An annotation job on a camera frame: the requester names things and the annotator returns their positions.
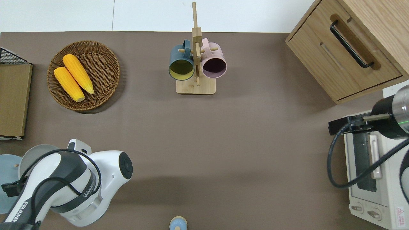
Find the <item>pink mug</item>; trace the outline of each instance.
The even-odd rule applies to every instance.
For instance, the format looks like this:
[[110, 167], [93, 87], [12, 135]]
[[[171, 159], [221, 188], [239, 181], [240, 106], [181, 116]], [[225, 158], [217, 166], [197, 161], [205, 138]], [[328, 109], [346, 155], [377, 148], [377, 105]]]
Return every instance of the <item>pink mug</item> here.
[[209, 42], [207, 38], [202, 39], [202, 72], [209, 78], [219, 78], [225, 74], [227, 64], [225, 56], [219, 45], [214, 42]]

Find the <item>round woven basket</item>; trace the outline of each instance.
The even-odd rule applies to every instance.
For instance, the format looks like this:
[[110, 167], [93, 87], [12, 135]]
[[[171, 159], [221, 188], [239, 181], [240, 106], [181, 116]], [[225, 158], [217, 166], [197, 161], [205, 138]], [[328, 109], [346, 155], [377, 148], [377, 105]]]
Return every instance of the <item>round woven basket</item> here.
[[[54, 69], [65, 66], [63, 57], [75, 55], [91, 79], [94, 94], [83, 90], [85, 99], [75, 102], [59, 84]], [[47, 85], [51, 96], [65, 108], [85, 111], [106, 102], [114, 93], [119, 82], [119, 63], [115, 54], [105, 45], [96, 41], [78, 41], [60, 50], [52, 59], [47, 71]]]

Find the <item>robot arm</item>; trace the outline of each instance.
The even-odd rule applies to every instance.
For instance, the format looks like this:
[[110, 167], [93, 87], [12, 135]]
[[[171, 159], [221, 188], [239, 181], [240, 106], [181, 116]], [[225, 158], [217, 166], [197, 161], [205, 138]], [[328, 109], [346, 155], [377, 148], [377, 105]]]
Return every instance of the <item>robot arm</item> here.
[[96, 169], [86, 157], [72, 152], [61, 150], [38, 161], [0, 230], [38, 229], [49, 209], [75, 226], [89, 225], [105, 213], [116, 191], [132, 176], [131, 160], [121, 151], [92, 153], [89, 158]]
[[[386, 161], [396, 152], [409, 144], [409, 85], [402, 87], [395, 95], [386, 97], [378, 101], [372, 108], [369, 116], [363, 117], [345, 117], [329, 122], [328, 128], [331, 135], [335, 137], [331, 143], [327, 159], [327, 171], [331, 183], [339, 188], [346, 188], [357, 183], [365, 175], [371, 173], [376, 167]], [[377, 162], [371, 165], [367, 170], [358, 175], [350, 182], [340, 185], [337, 184], [331, 174], [331, 156], [333, 146], [337, 138], [344, 133], [358, 133], [379, 131], [383, 136], [390, 139], [405, 139], [399, 145], [384, 154]], [[402, 193], [409, 203], [409, 151], [402, 160], [399, 171], [399, 180]]]

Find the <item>wooden base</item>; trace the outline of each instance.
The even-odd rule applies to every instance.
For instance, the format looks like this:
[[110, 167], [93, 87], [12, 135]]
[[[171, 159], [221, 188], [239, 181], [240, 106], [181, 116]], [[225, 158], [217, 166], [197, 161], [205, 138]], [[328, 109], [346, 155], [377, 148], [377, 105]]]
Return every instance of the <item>wooden base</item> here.
[[185, 81], [176, 81], [176, 92], [178, 94], [205, 94], [216, 93], [216, 79], [208, 77], [199, 78], [200, 86], [196, 83], [196, 77]]

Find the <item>metal wire basket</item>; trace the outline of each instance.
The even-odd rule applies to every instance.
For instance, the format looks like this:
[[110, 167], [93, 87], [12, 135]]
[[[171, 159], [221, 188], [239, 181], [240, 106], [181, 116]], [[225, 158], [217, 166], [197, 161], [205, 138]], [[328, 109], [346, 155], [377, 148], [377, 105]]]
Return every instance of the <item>metal wire basket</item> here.
[[29, 62], [0, 47], [0, 64], [29, 64]]

